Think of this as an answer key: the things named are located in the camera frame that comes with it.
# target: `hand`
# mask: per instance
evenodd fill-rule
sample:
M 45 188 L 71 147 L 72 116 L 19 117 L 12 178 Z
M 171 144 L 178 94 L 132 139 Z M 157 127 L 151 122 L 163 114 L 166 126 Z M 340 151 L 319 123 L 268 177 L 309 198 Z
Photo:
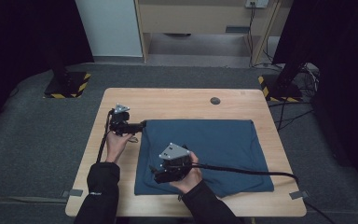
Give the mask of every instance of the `hand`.
M 199 158 L 197 158 L 196 154 L 194 154 L 193 152 L 190 152 L 190 158 L 192 162 L 195 163 L 199 162 Z M 174 181 L 171 182 L 170 184 L 178 188 L 184 194 L 186 194 L 191 189 L 196 187 L 199 184 L 199 182 L 201 182 L 201 180 L 202 180 L 202 174 L 200 168 L 192 168 L 183 180 Z
M 131 133 L 128 133 L 123 136 L 118 136 L 114 132 L 109 132 L 106 136 L 106 144 L 107 144 L 106 162 L 117 163 L 118 158 L 120 158 L 121 153 L 124 151 L 124 148 L 127 145 L 127 142 L 132 137 L 133 134 Z

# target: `person's right hand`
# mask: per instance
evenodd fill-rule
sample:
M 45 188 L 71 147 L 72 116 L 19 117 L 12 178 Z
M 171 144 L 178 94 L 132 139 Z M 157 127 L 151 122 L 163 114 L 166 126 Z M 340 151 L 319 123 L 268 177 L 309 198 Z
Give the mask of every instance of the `person's right hand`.
M 193 163 L 199 162 L 199 158 L 197 158 L 196 154 L 194 154 L 193 152 L 190 152 L 190 158 Z M 184 194 L 186 194 L 191 189 L 196 187 L 201 180 L 202 180 L 202 174 L 200 168 L 192 168 L 183 180 L 173 181 L 170 184 L 178 188 Z

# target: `white wall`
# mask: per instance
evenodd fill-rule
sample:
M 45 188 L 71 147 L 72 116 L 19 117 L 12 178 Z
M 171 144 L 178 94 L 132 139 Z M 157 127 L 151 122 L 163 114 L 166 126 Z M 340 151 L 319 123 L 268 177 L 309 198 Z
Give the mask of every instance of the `white wall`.
M 76 0 L 93 56 L 142 57 L 131 0 Z

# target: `folded blue cloth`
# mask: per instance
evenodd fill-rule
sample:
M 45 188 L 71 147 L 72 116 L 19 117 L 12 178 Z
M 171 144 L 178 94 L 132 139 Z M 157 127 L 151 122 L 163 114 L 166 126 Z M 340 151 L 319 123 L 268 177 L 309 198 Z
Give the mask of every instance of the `folded blue cloth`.
M 254 123 L 237 119 L 152 119 L 142 133 L 135 195 L 179 194 L 169 183 L 158 184 L 149 165 L 160 169 L 159 154 L 169 143 L 186 145 L 199 163 L 251 171 L 268 171 Z M 201 169 L 202 178 L 219 197 L 238 192 L 273 191 L 268 175 L 244 175 Z

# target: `black sleeve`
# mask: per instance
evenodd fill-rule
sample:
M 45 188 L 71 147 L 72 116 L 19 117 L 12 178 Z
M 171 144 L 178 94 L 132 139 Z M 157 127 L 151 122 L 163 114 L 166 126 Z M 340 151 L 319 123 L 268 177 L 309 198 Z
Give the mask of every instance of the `black sleeve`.
M 204 181 L 183 195 L 182 200 L 198 224 L 241 223 L 228 206 L 216 198 Z
M 89 169 L 89 195 L 82 203 L 75 223 L 114 223 L 118 204 L 120 168 L 112 162 L 95 163 Z

